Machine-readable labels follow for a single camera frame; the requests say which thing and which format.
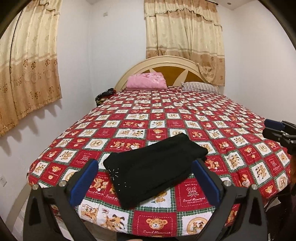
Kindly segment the white wall outlet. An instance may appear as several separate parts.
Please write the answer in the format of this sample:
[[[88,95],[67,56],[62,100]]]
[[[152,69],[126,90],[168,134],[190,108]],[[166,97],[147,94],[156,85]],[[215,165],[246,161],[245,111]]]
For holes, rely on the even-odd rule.
[[[4,176],[0,176],[0,184],[4,187],[7,184],[7,180]]]

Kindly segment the black pants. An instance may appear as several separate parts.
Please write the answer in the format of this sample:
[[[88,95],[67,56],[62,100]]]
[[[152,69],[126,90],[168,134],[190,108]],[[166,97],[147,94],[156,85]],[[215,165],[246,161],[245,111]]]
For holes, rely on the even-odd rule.
[[[207,148],[181,133],[140,149],[111,153],[103,165],[121,208],[131,209],[186,180],[192,163],[207,155]]]

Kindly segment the dark clothes beside bed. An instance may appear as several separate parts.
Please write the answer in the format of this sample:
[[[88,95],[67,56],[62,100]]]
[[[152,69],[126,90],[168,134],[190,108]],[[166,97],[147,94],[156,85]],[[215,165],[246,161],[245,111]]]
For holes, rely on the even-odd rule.
[[[106,90],[105,92],[102,92],[101,94],[97,95],[95,97],[96,106],[97,107],[100,106],[101,104],[103,104],[103,102],[110,99],[115,94],[116,94],[116,90],[114,88],[110,88],[110,89]]]

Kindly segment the striped pillow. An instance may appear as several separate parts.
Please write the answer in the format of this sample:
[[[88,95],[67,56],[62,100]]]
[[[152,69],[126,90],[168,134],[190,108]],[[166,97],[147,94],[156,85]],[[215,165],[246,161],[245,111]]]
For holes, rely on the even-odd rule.
[[[182,82],[183,91],[221,94],[218,87],[201,82]]]

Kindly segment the pink folded blanket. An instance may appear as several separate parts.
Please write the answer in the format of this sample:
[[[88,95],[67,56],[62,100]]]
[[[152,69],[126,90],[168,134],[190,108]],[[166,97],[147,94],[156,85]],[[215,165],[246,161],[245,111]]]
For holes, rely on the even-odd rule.
[[[142,73],[132,75],[127,79],[127,90],[159,90],[167,89],[167,83],[162,73]]]

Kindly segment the beige curtain behind bed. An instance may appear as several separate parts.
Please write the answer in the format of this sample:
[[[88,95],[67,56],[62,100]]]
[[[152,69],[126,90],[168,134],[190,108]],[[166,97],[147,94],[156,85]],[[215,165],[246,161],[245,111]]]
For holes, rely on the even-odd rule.
[[[225,85],[222,26],[209,1],[144,1],[146,57],[178,56],[193,61],[208,83]]]

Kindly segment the beige curtain left wall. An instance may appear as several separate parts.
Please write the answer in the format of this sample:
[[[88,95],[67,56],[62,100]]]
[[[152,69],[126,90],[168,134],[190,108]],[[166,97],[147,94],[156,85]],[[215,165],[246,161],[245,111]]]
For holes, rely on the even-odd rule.
[[[57,32],[62,1],[30,1],[1,37],[1,136],[62,97]]]

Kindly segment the cream wooden headboard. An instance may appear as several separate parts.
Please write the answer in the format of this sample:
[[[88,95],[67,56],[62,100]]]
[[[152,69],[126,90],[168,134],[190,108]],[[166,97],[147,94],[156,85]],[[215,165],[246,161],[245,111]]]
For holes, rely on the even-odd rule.
[[[177,56],[156,56],[146,59],[130,68],[115,85],[120,91],[126,87],[127,79],[131,75],[140,73],[163,74],[168,86],[181,86],[183,82],[203,82],[206,80],[199,73],[195,62]]]

